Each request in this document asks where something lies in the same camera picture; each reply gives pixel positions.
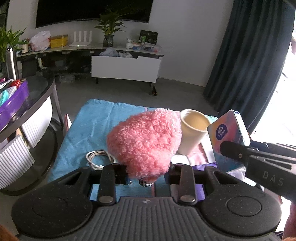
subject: curtain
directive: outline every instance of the curtain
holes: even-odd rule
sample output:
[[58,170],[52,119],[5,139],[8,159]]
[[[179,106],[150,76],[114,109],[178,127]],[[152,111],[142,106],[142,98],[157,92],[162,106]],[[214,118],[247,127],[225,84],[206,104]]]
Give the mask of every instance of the curtain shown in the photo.
[[253,132],[281,75],[294,17],[295,10],[283,0],[234,0],[204,90],[219,117],[237,110]]

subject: pink fuzzy ball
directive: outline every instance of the pink fuzzy ball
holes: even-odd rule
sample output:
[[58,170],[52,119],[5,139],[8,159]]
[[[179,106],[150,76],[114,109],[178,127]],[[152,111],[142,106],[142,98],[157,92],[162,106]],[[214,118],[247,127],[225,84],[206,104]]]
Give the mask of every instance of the pink fuzzy ball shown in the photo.
[[181,137],[177,113],[156,109],[120,122],[107,135],[107,148],[119,163],[127,166],[131,178],[154,182],[168,171]]

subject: black tv screen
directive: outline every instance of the black tv screen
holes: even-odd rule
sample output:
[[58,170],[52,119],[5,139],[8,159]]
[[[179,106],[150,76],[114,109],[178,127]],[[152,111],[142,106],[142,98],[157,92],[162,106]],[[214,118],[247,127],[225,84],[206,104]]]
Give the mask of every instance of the black tv screen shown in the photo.
[[153,0],[39,0],[36,28],[68,21],[98,19],[111,11],[129,13],[122,19],[149,22]]

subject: human hand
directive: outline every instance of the human hand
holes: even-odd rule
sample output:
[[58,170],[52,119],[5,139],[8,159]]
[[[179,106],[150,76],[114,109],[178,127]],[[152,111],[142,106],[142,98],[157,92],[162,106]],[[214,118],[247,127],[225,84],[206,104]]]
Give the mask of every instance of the human hand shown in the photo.
[[0,241],[18,241],[5,227],[0,225]]
[[284,234],[282,239],[286,239],[286,241],[296,241],[296,205],[291,203],[290,206],[290,216],[287,219]]

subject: vinda logo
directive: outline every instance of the vinda logo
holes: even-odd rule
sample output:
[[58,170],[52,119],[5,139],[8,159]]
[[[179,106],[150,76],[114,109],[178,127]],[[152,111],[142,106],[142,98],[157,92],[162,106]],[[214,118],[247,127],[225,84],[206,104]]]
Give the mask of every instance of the vinda logo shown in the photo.
[[218,126],[216,130],[216,138],[220,141],[227,134],[228,130],[224,124]]

